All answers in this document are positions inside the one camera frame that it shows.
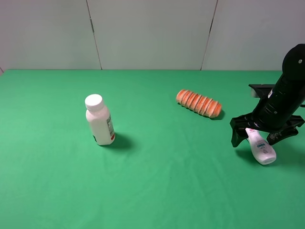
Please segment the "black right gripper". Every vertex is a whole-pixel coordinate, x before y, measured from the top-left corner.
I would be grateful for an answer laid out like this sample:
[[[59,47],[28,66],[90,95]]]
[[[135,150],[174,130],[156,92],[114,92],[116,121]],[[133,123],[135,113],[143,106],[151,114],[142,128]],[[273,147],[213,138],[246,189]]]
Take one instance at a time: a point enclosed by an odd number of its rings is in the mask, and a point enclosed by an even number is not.
[[[238,147],[242,141],[248,138],[246,128],[250,128],[270,133],[267,136],[267,142],[272,146],[286,138],[297,135],[298,130],[296,127],[301,127],[304,123],[305,120],[300,115],[292,115],[284,124],[276,127],[272,124],[255,121],[252,114],[244,114],[232,118],[230,121],[232,128],[231,143],[233,147]]]

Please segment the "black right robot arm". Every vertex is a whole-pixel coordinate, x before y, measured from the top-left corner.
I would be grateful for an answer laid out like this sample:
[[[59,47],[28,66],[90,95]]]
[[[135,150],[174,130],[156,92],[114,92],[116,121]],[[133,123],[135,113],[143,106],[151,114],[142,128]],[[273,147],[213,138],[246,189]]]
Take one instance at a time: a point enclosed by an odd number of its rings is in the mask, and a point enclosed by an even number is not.
[[[267,142],[274,145],[298,134],[305,121],[295,115],[305,100],[305,45],[298,44],[284,57],[282,75],[276,84],[252,84],[259,102],[248,114],[232,118],[233,147],[248,138],[246,129],[267,132]]]

